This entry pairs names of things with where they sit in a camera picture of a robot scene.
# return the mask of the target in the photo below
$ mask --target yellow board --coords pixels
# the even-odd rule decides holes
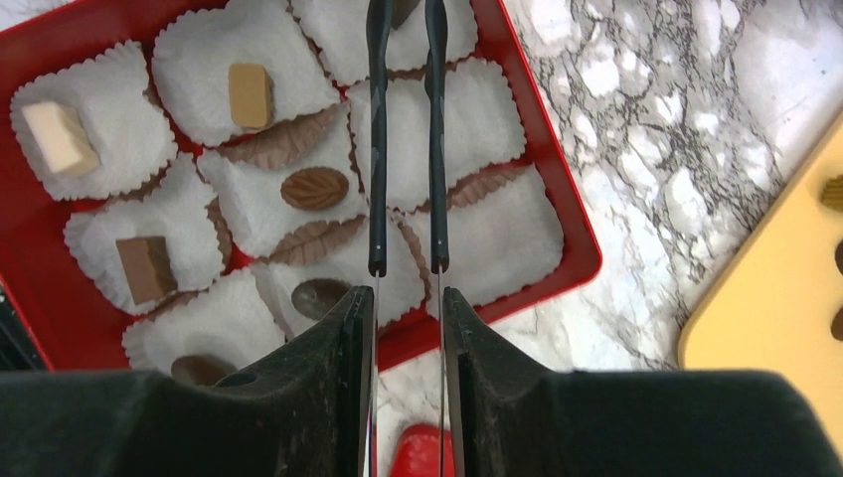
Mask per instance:
[[[793,176],[682,332],[689,370],[760,369],[785,376],[810,402],[843,455],[843,307],[834,253],[843,213],[820,203],[843,175],[843,114]]]

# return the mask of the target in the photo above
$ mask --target tongs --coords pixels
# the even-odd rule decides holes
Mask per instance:
[[[375,277],[375,329],[370,369],[368,457],[369,475],[377,475],[377,327],[379,281],[387,274],[387,43],[393,23],[394,0],[370,0],[366,20],[369,46],[369,78],[372,94],[372,181],[369,191],[369,272]],[[447,15],[442,0],[424,1],[427,26],[427,64],[424,90],[430,101],[429,186],[430,270],[436,275],[438,316],[441,317],[441,276],[448,268],[447,207],[444,168],[444,90]],[[445,358],[444,328],[439,320],[441,347],[439,384],[439,475],[444,464]]]

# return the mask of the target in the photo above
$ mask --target red tray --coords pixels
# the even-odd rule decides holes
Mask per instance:
[[[91,58],[118,42],[140,41],[148,53],[158,32],[181,13],[225,3],[77,0],[0,33],[0,104],[8,108],[15,90],[35,77]],[[503,67],[527,135],[520,160],[535,163],[565,231],[564,258],[551,275],[477,308],[491,322],[586,283],[599,270],[601,257],[503,0],[471,0],[471,5],[479,30],[474,56]],[[182,150],[197,152],[199,148],[178,130],[176,135]],[[47,367],[126,368],[120,340],[133,318],[112,307],[83,275],[62,236],[70,214],[89,208],[90,202],[53,202],[30,170],[8,114],[0,115],[0,152],[0,280]],[[237,265],[245,261],[241,256]],[[424,311],[408,313],[383,330],[379,365],[392,367],[437,344],[436,322]]]

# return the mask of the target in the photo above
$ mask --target black plastic part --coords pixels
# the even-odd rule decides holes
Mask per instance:
[[[46,368],[15,309],[0,289],[0,371]]]
[[[430,100],[430,271],[445,272],[450,263],[447,233],[447,186],[444,165],[444,96],[447,15],[442,0],[426,0],[427,66],[424,90]]]
[[[456,475],[839,477],[807,402],[761,372],[558,374],[445,288]]]
[[[369,273],[387,274],[387,43],[393,0],[371,0],[366,17],[372,95],[372,181],[369,187]]]
[[[373,300],[353,288],[214,388],[156,372],[0,374],[0,475],[360,476]]]

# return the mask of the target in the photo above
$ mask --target white marble surface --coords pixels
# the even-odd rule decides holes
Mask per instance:
[[[493,327],[555,370],[676,368],[689,312],[843,105],[843,1],[505,2],[603,268]],[[58,3],[0,0],[0,28]],[[381,374],[381,475],[438,392],[437,352]]]

